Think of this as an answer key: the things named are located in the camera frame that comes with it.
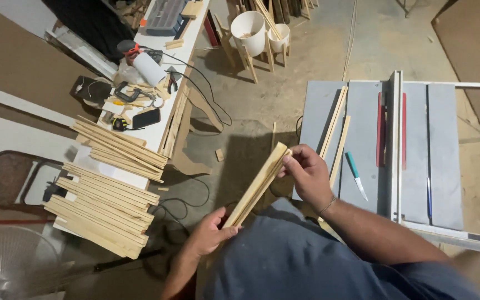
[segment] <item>white cylinder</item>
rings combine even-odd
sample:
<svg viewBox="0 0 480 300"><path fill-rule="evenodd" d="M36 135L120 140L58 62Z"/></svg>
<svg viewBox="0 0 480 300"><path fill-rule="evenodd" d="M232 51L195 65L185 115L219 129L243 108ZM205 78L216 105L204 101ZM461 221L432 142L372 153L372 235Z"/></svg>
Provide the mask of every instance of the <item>white cylinder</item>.
<svg viewBox="0 0 480 300"><path fill-rule="evenodd" d="M146 53L138 54L133 60L133 66L153 87L166 78L166 72Z"/></svg>
<svg viewBox="0 0 480 300"><path fill-rule="evenodd" d="M268 31L268 38L270 40L270 48L273 53L283 52L283 45L288 47L290 44L290 28L286 24L276 24L277 30L282 39L278 39L273 31Z"/></svg>
<svg viewBox="0 0 480 300"><path fill-rule="evenodd" d="M232 21L231 33L238 45L244 45L249 56L254 57L264 51L264 17L258 11L246 11Z"/></svg>

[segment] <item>black phone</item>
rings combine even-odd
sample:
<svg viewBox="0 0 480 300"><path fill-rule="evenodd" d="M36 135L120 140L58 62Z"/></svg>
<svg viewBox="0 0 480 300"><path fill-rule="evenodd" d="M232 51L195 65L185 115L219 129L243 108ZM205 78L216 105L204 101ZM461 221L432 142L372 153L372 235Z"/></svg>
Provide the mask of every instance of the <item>black phone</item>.
<svg viewBox="0 0 480 300"><path fill-rule="evenodd" d="M153 125L161 121L161 110L158 108L149 112L137 114L133 117L133 129Z"/></svg>

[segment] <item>teal knife handle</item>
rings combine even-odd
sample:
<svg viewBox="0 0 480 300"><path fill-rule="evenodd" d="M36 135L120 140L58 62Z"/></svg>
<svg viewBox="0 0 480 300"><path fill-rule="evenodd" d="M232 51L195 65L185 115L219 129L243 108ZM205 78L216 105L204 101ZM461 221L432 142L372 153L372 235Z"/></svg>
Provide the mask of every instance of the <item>teal knife handle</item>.
<svg viewBox="0 0 480 300"><path fill-rule="evenodd" d="M353 177L358 178L357 167L355 166L355 161L353 160L353 156L351 155L351 152L346 152L346 159L347 159L347 162L349 163L349 166L351 167L351 172L353 173Z"/></svg>

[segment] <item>concrete floor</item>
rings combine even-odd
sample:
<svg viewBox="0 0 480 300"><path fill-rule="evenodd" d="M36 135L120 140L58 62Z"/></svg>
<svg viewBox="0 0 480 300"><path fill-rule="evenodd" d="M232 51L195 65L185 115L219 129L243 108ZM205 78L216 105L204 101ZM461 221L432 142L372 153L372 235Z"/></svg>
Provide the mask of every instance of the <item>concrete floor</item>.
<svg viewBox="0 0 480 300"><path fill-rule="evenodd" d="M445 1L422 1L409 19L395 0L359 0L355 38L349 61L348 79L388 79L400 69L406 80L457 81L436 34L430 24ZM208 132L212 128L203 114L192 113L192 125L198 130L188 136L187 155L194 161L212 167L212 174L197 177L201 182L177 172L164 174L167 192L156 187L151 191L161 194L161 199L180 198L193 206L186 209L180 201L169 201L165 207L182 224L192 228L214 208L237 201L249 186L270 151L271 128L277 122L276 139L286 145L297 143L296 121L303 113L307 81L341 80L348 47L353 1L331 0L322 2L311 10L311 21L304 18L290 23L292 55L288 66L282 66L282 56L277 56L275 73L267 71L267 64L255 61L258 84L252 83L250 73L241 71L237 58L233 69L221 49L196 51L195 65L212 83L216 102L232 117L232 126L223 133ZM191 78L210 98L204 80L191 73ZM220 108L217 113L228 123L230 120ZM457 115L461 181L463 187L464 227L480 233L480 125L463 91L457 91ZM217 162L214 151L223 150L225 160ZM272 185L274 193L288 195L292 190L290 178L278 179ZM209 201L204 205L207 195ZM269 196L264 205L275 199ZM150 299L161 291L160 278L165 274L166 261L183 241L180 226L164 210L155 213L151 228L150 248L166 247L166 255L153 258L143 267L133 262L102 275L78 280L68 290L66 299ZM173 244L165 242L164 228L172 232ZM462 251L449 245L441 247L454 257L461 271L480 287L480 253ZM79 264L109 261L115 256L87 241L68 247L65 257L75 258Z"/></svg>

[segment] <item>hand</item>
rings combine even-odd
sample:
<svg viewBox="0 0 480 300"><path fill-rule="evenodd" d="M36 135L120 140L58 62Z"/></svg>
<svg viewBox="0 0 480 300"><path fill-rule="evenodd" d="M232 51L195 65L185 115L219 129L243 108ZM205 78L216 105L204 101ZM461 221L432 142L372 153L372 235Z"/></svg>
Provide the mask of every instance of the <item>hand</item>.
<svg viewBox="0 0 480 300"><path fill-rule="evenodd" d="M218 229L224 216L225 207L205 215L184 243L183 249L200 258L214 251L221 242L235 236L241 226Z"/></svg>
<svg viewBox="0 0 480 300"><path fill-rule="evenodd" d="M292 156L283 158L284 166L277 177L292 175L296 182L297 194L318 213L333 199L327 164L305 144L294 146L290 150Z"/></svg>

